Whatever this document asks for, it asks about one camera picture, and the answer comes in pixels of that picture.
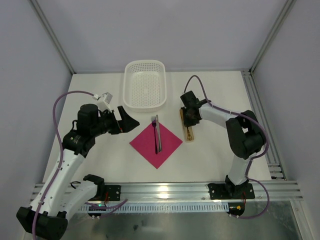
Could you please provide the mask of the silver fork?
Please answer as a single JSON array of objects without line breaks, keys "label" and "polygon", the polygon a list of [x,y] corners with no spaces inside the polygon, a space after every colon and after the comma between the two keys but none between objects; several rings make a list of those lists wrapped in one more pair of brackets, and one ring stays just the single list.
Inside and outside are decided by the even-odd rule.
[{"label": "silver fork", "polygon": [[157,155],[158,154],[158,145],[157,145],[157,134],[156,134],[156,118],[154,116],[151,117],[151,125],[153,127],[155,154]]}]

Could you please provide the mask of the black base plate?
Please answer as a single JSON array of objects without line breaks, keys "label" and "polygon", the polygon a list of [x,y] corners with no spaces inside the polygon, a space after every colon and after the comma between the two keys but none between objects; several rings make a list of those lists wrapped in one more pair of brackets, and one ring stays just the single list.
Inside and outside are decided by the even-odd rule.
[{"label": "black base plate", "polygon": [[255,199],[253,185],[244,182],[241,185],[227,183],[209,183],[209,196],[211,200],[241,200],[243,198]]},{"label": "black base plate", "polygon": [[121,188],[121,185],[105,184],[102,190],[102,196],[100,200],[103,202],[120,201]]}]

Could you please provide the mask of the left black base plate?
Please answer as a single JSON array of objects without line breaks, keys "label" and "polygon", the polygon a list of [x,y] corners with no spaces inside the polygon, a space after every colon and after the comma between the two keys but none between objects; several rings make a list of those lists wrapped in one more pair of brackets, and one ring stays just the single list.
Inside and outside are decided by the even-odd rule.
[{"label": "left black base plate", "polygon": [[102,190],[102,196],[100,200],[103,202],[120,201],[121,188],[121,185],[105,184]]}]

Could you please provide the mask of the left aluminium frame post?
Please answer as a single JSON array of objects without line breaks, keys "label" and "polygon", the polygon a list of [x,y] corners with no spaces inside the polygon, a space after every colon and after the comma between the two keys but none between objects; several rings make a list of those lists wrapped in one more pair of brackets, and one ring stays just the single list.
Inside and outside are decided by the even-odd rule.
[{"label": "left aluminium frame post", "polygon": [[64,65],[67,67],[69,72],[73,75],[76,73],[74,70],[69,58],[67,57],[66,52],[64,51],[60,41],[58,40],[50,22],[48,21],[44,11],[42,10],[39,2],[37,0],[29,0],[28,1],[30,6],[35,12],[35,15],[37,16],[38,20],[40,21],[41,25],[43,26],[45,32],[47,33],[51,43],[55,47],[57,53],[59,54],[60,58],[62,59]]}]

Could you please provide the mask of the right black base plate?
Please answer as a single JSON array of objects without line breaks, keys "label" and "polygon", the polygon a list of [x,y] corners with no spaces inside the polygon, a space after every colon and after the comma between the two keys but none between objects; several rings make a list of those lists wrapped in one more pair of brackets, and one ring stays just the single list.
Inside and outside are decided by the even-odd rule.
[{"label": "right black base plate", "polygon": [[241,200],[243,198],[255,199],[253,185],[244,182],[241,185],[227,183],[209,183],[209,196],[211,200]]}]

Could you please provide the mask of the gold spoon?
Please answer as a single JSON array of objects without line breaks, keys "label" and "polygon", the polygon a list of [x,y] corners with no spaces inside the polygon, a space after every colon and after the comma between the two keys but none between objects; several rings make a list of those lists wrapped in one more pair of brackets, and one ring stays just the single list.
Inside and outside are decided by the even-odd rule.
[{"label": "gold spoon", "polygon": [[185,128],[185,140],[187,142],[192,142],[195,139],[192,127]]}]

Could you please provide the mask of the beige utensil tray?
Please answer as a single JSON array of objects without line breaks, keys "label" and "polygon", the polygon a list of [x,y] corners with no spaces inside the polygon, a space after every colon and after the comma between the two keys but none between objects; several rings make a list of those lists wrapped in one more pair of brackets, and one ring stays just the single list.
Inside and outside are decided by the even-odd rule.
[{"label": "beige utensil tray", "polygon": [[192,127],[186,127],[184,125],[184,115],[183,115],[183,109],[180,108],[179,109],[179,115],[180,115],[180,119],[181,119],[181,124],[182,124],[182,131],[183,131],[183,136],[184,136],[184,140],[185,142],[192,142],[195,140],[195,136],[194,136],[194,132]]}]

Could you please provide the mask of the right aluminium side rail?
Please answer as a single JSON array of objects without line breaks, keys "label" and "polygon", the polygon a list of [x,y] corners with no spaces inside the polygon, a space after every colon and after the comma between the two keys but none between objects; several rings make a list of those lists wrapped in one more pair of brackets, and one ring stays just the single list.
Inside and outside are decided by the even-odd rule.
[{"label": "right aluminium side rail", "polygon": [[263,126],[269,138],[269,148],[266,153],[266,161],[270,171],[271,179],[286,181],[287,179],[282,164],[280,162],[280,155],[275,145],[271,129],[267,121],[267,116],[265,114],[265,110],[262,105],[258,89],[254,82],[253,75],[249,72],[249,70],[242,70],[241,75],[247,91],[252,111],[255,113],[258,122]]}]

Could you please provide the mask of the aluminium front rail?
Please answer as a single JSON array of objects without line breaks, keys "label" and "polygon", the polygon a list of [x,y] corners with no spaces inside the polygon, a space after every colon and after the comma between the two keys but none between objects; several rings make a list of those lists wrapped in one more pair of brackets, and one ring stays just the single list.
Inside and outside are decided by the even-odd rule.
[{"label": "aluminium front rail", "polygon": [[[303,194],[296,181],[262,181],[271,201],[302,201]],[[210,199],[208,182],[119,183],[120,200],[130,203],[219,202]]]}]

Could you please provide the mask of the left black connector box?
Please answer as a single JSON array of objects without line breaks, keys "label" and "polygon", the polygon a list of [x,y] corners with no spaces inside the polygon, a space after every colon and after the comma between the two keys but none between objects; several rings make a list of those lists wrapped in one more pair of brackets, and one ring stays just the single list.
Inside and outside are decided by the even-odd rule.
[{"label": "left black connector box", "polygon": [[100,219],[101,216],[103,214],[106,213],[106,209],[105,206],[101,206],[99,205],[90,205],[88,207],[88,215],[92,218],[92,219]]}]

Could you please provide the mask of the right aluminium frame post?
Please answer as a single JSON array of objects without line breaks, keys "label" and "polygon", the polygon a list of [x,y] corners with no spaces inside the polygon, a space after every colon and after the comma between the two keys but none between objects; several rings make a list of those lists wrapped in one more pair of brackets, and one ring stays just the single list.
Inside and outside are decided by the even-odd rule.
[{"label": "right aluminium frame post", "polygon": [[291,10],[293,9],[296,0],[286,0],[283,7],[281,8],[279,14],[277,15],[270,31],[268,32],[260,50],[258,51],[251,68],[249,69],[250,74],[252,75],[257,67],[259,66],[260,62],[262,61],[264,55],[266,54],[267,50],[272,45],[273,41],[275,40],[278,32],[280,31],[281,27],[283,26],[285,20],[287,19],[288,15],[290,14]]}]

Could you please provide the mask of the aluminium frame post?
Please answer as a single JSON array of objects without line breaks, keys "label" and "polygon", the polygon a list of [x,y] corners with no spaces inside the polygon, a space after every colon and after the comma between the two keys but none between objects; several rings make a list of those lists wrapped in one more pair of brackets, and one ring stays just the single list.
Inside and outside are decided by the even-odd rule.
[{"label": "aluminium frame post", "polygon": [[35,12],[35,15],[37,16],[38,20],[40,21],[41,25],[43,26],[45,32],[47,33],[51,43],[55,47],[57,53],[59,54],[60,58],[62,59],[64,65],[67,67],[69,72],[73,75],[76,73],[74,70],[69,58],[67,57],[66,52],[64,51],[60,41],[58,40],[50,22],[48,21],[44,11],[42,10],[39,2],[37,0],[29,0],[28,1],[30,6]]},{"label": "aluminium frame post", "polygon": [[259,66],[260,62],[262,61],[264,55],[266,54],[267,50],[272,45],[273,41],[275,40],[278,32],[280,31],[281,27],[283,26],[285,20],[287,19],[288,15],[290,14],[291,10],[293,9],[296,0],[286,0],[283,7],[281,8],[279,14],[277,15],[270,31],[268,32],[260,50],[258,51],[251,68],[249,69],[250,74],[252,75],[257,67]]}]

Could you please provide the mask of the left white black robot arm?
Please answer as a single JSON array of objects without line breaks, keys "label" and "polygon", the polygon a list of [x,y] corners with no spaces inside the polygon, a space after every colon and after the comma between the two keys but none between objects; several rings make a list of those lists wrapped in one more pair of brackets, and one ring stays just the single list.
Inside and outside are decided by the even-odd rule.
[{"label": "left white black robot arm", "polygon": [[92,174],[86,175],[69,196],[65,196],[65,192],[98,136],[128,133],[139,126],[122,106],[117,109],[120,120],[116,119],[114,111],[100,111],[95,104],[80,107],[74,121],[76,128],[64,136],[59,158],[47,182],[30,206],[20,207],[16,214],[24,230],[33,237],[61,239],[78,209],[90,199],[103,196],[105,180]]}]

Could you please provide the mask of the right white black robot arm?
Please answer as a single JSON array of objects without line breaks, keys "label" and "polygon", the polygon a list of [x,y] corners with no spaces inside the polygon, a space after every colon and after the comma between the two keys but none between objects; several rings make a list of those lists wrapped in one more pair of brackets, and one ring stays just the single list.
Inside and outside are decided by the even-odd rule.
[{"label": "right white black robot arm", "polygon": [[267,143],[266,135],[258,126],[255,114],[251,110],[230,113],[217,106],[211,106],[207,100],[199,100],[192,91],[180,97],[182,123],[186,128],[200,123],[200,120],[213,122],[227,131],[228,141],[234,153],[231,169],[224,183],[208,184],[212,200],[254,199],[252,184],[248,173],[252,158],[256,157]]}]

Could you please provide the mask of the magenta paper napkin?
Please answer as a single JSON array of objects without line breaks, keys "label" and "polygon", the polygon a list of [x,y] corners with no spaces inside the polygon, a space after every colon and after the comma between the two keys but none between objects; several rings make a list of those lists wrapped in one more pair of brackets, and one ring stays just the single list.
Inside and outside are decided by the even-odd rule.
[{"label": "magenta paper napkin", "polygon": [[159,129],[162,151],[158,154],[155,151],[154,128],[152,124],[148,125],[130,142],[130,145],[156,169],[183,143],[181,139],[161,123],[159,124]]}]

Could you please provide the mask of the right black connector box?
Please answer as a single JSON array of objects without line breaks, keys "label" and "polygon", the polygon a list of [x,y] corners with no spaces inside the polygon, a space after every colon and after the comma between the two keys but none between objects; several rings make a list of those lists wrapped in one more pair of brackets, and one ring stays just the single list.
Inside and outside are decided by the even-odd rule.
[{"label": "right black connector box", "polygon": [[228,204],[227,214],[229,217],[239,218],[245,211],[245,204],[240,202],[231,202]]}]

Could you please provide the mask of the white perforated plastic basket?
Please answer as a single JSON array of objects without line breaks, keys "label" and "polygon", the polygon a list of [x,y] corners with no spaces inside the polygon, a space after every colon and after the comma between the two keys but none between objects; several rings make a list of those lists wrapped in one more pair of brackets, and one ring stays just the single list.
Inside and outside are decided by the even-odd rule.
[{"label": "white perforated plastic basket", "polygon": [[123,103],[133,112],[159,111],[167,100],[165,65],[158,60],[135,60],[127,64],[123,78]]}]

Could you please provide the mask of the black connector box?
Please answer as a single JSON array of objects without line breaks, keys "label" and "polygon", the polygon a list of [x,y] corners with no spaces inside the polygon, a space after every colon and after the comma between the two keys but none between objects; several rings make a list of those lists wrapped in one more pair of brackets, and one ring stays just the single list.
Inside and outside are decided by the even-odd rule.
[{"label": "black connector box", "polygon": [[245,211],[245,204],[240,202],[231,202],[228,204],[227,214],[229,217],[239,218]]},{"label": "black connector box", "polygon": [[92,219],[100,219],[101,216],[103,214],[106,213],[106,209],[105,206],[101,206],[99,205],[90,205],[88,207],[88,215],[92,218]]}]

